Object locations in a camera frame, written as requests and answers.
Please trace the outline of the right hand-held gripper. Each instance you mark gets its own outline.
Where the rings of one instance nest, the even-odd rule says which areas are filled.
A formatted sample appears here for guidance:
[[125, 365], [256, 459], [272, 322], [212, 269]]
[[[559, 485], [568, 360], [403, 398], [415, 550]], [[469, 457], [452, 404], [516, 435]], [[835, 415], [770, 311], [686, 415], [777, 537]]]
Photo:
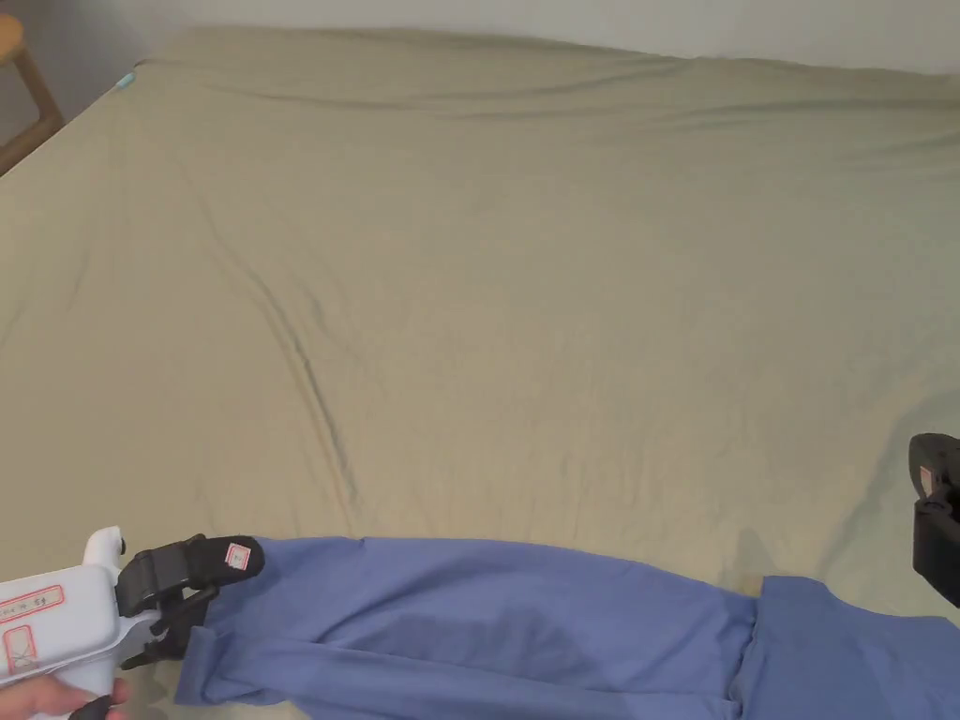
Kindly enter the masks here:
[[959, 608], [959, 440], [925, 432], [908, 444], [914, 504], [912, 566], [942, 598]]

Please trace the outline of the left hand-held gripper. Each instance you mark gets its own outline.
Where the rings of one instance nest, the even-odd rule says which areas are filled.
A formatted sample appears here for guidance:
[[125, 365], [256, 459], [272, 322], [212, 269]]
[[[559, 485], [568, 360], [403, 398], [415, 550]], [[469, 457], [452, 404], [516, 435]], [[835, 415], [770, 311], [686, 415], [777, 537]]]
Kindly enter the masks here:
[[[35, 719], [105, 719], [117, 670], [183, 661], [192, 629], [204, 623], [225, 587], [257, 576], [264, 550], [246, 535], [207, 537], [147, 550], [139, 600], [157, 602], [129, 617], [117, 599], [117, 527], [93, 532], [82, 563], [1, 585], [1, 685], [53, 676], [89, 696], [70, 712], [35, 712]], [[196, 591], [187, 595], [185, 590]]]

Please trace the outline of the person's left hand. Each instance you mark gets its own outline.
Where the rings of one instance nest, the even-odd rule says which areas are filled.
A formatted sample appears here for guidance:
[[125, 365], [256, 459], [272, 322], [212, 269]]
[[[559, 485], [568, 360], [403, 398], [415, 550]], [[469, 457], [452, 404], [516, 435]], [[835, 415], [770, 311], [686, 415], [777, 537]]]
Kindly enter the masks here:
[[61, 682], [52, 674], [39, 675], [1, 688], [1, 718], [70, 716], [96, 699], [98, 696]]

